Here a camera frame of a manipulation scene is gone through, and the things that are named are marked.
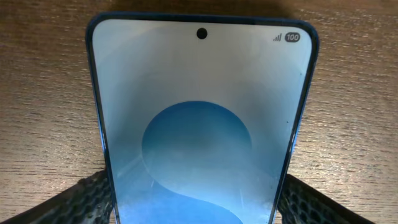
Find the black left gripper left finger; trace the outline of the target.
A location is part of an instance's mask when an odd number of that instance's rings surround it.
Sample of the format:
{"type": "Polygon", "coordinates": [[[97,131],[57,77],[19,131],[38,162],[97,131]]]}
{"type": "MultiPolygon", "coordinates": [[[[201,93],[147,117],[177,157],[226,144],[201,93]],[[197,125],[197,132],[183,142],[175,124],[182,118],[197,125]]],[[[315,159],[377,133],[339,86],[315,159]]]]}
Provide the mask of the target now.
{"type": "Polygon", "coordinates": [[[113,202],[105,170],[80,179],[56,196],[2,224],[109,224],[113,202]]]}

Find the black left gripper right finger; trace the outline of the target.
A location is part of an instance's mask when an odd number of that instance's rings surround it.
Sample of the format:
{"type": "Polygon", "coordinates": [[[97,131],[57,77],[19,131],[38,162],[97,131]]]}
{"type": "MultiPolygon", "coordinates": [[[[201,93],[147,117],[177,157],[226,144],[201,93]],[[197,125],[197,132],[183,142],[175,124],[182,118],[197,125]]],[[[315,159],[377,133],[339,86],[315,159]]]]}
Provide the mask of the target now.
{"type": "Polygon", "coordinates": [[[287,174],[277,210],[283,224],[374,224],[287,174]]]}

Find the blue Galaxy smartphone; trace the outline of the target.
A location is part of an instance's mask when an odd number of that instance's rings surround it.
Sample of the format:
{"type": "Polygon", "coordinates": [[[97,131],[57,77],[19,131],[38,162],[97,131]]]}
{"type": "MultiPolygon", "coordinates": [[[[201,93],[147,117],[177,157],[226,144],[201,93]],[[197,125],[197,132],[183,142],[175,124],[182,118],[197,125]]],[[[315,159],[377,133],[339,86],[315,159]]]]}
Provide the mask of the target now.
{"type": "Polygon", "coordinates": [[[285,18],[104,12],[86,50],[117,223],[272,223],[319,37],[285,18]]]}

